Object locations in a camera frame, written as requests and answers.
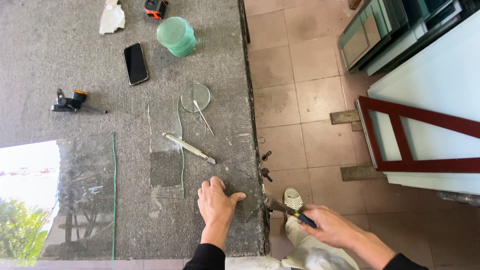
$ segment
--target black phone screen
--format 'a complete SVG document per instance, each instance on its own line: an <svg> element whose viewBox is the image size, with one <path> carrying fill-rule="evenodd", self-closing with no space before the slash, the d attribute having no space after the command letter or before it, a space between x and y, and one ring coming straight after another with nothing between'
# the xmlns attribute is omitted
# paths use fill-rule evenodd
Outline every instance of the black phone screen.
<svg viewBox="0 0 480 270"><path fill-rule="evenodd" d="M123 50L125 64L127 65L128 79L131 85L148 79L147 67L140 43L133 44Z"/></svg>

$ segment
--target black sleeve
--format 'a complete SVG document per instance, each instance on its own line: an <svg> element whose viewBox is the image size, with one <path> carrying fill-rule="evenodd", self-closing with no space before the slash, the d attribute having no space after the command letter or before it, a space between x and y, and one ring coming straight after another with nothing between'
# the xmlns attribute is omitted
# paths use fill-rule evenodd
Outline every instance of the black sleeve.
<svg viewBox="0 0 480 270"><path fill-rule="evenodd" d="M390 260L390 262L384 267L384 270L428 270L425 266L420 266L403 254L398 253Z"/></svg>
<svg viewBox="0 0 480 270"><path fill-rule="evenodd" d="M225 270L225 253L216 245L200 244L183 270Z"/></svg>

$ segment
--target wooden block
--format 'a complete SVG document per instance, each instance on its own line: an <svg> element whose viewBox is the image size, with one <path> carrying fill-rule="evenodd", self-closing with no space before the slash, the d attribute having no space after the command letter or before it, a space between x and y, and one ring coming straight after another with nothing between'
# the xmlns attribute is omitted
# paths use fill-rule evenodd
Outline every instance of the wooden block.
<svg viewBox="0 0 480 270"><path fill-rule="evenodd" d="M355 10L359 6L360 2L361 0L348 0L348 7L351 10Z"/></svg>
<svg viewBox="0 0 480 270"><path fill-rule="evenodd" d="M386 177L383 172L378 172L371 164L341 167L340 172L342 173L342 181L356 181Z"/></svg>
<svg viewBox="0 0 480 270"><path fill-rule="evenodd" d="M357 110L332 112L330 114L330 120L332 121L332 125L350 123L360 121L360 115Z"/></svg>
<svg viewBox="0 0 480 270"><path fill-rule="evenodd" d="M363 131L363 126L361 125L361 121L355 121L350 123L352 126L352 131Z"/></svg>

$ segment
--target white pants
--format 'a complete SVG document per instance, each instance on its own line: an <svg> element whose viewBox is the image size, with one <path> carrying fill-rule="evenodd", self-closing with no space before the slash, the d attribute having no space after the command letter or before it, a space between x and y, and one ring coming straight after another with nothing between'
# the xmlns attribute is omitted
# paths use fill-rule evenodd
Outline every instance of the white pants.
<svg viewBox="0 0 480 270"><path fill-rule="evenodd" d="M299 268L304 270L359 270L357 263L341 248L324 244L300 229L297 219L289 217L285 224L287 237L295 249L281 261L265 257L227 258L226 270L277 270Z"/></svg>

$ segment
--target white tissue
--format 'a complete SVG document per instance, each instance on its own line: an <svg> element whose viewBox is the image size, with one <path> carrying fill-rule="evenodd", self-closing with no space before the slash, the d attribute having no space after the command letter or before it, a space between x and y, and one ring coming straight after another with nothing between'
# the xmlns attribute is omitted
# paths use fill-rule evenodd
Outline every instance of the white tissue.
<svg viewBox="0 0 480 270"><path fill-rule="evenodd" d="M113 33L117 28L125 27L125 13L121 10L121 6L117 5L118 0L107 0L105 9L100 20L99 33Z"/></svg>

